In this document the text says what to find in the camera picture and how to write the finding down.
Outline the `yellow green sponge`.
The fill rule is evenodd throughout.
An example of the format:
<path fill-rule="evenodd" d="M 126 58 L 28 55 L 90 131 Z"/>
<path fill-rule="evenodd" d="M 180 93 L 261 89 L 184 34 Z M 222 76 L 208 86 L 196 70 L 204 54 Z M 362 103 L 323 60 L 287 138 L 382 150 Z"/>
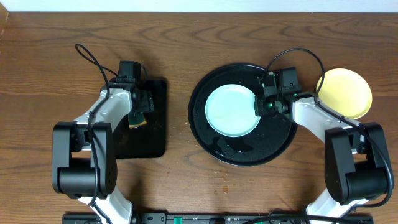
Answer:
<path fill-rule="evenodd" d="M 128 123 L 130 129 L 140 128 L 147 124 L 143 113 L 128 114 Z"/>

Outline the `light blue plate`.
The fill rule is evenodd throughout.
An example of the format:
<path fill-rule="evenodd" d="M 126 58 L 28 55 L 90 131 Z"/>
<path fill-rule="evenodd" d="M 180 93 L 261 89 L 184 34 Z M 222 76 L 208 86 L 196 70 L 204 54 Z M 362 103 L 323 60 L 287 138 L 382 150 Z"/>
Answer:
<path fill-rule="evenodd" d="M 255 114 L 255 94 L 247 87 L 227 84 L 212 91 L 205 103 L 209 125 L 227 137 L 237 138 L 253 131 L 261 118 Z"/>

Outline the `yellow plate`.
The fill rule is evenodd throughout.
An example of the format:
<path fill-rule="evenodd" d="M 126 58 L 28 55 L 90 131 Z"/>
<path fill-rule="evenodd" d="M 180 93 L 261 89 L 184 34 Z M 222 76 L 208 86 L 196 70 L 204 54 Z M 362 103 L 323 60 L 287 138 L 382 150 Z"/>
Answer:
<path fill-rule="evenodd" d="M 345 68 L 334 68 L 325 73 L 318 97 L 329 108 L 349 119 L 363 117 L 373 102 L 367 81 L 358 73 Z"/>

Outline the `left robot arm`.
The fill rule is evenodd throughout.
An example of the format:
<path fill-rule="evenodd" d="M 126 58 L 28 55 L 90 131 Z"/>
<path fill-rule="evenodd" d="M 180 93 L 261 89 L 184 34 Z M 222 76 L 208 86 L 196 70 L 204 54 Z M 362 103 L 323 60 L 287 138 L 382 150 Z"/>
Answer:
<path fill-rule="evenodd" d="M 115 84 L 72 122 L 53 128 L 52 187 L 89 206 L 99 223 L 131 223 L 132 203 L 116 186 L 114 130 L 129 114 L 152 112 L 152 93 L 134 84 Z"/>

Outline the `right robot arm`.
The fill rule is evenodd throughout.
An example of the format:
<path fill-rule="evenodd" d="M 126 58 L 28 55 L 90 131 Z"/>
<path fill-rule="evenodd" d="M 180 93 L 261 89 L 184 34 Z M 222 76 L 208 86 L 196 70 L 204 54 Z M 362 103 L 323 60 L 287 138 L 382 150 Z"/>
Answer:
<path fill-rule="evenodd" d="M 324 143 L 326 189 L 302 217 L 307 223 L 349 223 L 358 208 L 385 205 L 394 177 L 383 128 L 345 118 L 309 93 L 260 95 L 256 116 L 284 115 Z"/>

